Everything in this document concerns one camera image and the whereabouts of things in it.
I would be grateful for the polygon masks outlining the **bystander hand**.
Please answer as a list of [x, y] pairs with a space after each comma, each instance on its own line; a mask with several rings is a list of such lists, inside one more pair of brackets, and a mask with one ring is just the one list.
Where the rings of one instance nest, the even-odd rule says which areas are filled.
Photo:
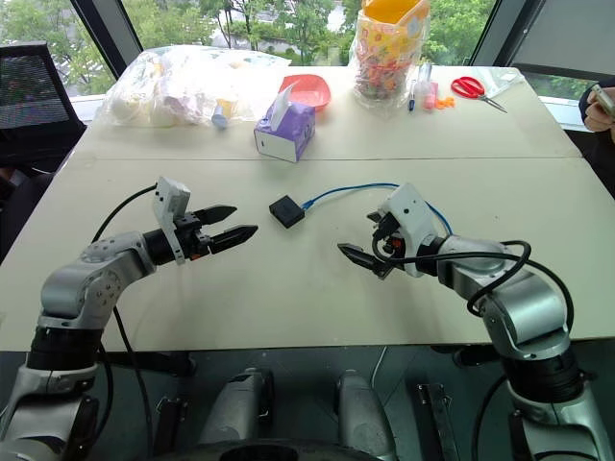
[[614, 128], [614, 118], [604, 111], [591, 88], [580, 97], [578, 106], [583, 124], [589, 131], [600, 133]]

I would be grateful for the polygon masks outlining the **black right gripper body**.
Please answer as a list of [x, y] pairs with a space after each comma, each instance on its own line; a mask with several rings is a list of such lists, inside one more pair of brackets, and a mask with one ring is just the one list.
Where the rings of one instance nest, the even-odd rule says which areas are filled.
[[397, 260], [406, 256], [406, 243], [399, 229], [399, 222], [390, 212], [378, 221], [372, 235], [372, 250], [378, 259]]

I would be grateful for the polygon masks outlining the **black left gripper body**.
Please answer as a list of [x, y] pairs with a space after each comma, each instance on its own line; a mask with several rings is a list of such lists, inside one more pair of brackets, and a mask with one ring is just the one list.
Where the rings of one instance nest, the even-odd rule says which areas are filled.
[[185, 214], [173, 223], [175, 235], [187, 259], [195, 260], [212, 253], [209, 247], [211, 238], [202, 232], [202, 227], [207, 224], [204, 214]]

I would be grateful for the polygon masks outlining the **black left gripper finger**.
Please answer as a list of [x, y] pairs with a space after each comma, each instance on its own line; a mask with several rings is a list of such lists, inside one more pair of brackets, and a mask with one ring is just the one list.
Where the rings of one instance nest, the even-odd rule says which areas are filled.
[[195, 210], [194, 217], [198, 221], [198, 226], [210, 226], [226, 220], [230, 215], [236, 212], [235, 206], [210, 206]]
[[209, 251], [219, 254], [249, 240], [258, 230], [256, 225], [240, 225], [212, 236], [209, 240]]

